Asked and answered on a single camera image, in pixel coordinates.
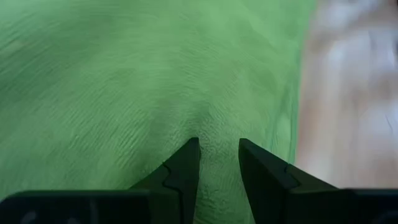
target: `wooden surface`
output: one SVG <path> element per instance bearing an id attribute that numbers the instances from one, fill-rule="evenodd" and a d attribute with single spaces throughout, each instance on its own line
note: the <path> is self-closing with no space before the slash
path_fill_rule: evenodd
<path id="1" fill-rule="evenodd" d="M 398 187 L 398 6 L 318 2 L 302 67 L 296 165 L 338 187 Z"/>

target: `wooden floor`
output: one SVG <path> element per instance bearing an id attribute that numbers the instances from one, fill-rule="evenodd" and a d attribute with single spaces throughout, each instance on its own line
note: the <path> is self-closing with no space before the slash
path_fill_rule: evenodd
<path id="1" fill-rule="evenodd" d="M 396 0 L 319 0 L 303 56 L 296 165 L 338 187 L 398 187 Z"/>

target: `green towel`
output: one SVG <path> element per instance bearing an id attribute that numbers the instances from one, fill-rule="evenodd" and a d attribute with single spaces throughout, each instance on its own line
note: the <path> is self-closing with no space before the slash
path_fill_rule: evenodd
<path id="1" fill-rule="evenodd" d="M 239 138 L 293 162 L 314 0 L 2 0 L 0 198 L 126 189 L 191 137 L 197 223 L 247 223 Z"/>

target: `green fabric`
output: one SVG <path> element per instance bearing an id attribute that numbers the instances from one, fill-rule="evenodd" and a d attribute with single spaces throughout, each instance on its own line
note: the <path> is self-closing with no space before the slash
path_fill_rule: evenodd
<path id="1" fill-rule="evenodd" d="M 247 223 L 239 138 L 294 160 L 314 0 L 2 0 L 0 198 L 126 189 L 200 138 L 197 223 Z"/>

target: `black plastic part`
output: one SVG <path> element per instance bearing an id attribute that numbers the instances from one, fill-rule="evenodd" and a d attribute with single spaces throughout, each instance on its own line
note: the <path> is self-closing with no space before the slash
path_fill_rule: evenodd
<path id="1" fill-rule="evenodd" d="M 192 138 L 130 190 L 18 193 L 0 203 L 0 223 L 191 224 L 199 161 L 199 140 Z"/>
<path id="2" fill-rule="evenodd" d="M 149 191 L 23 192 L 0 203 L 0 223 L 151 223 L 150 198 Z"/>
<path id="3" fill-rule="evenodd" d="M 337 189 L 247 139 L 239 164 L 260 223 L 398 223 L 398 190 Z"/>
<path id="4" fill-rule="evenodd" d="M 166 187 L 179 193 L 181 223 L 191 224 L 195 211 L 200 168 L 198 138 L 191 138 L 163 165 L 153 171 L 132 189 Z"/>

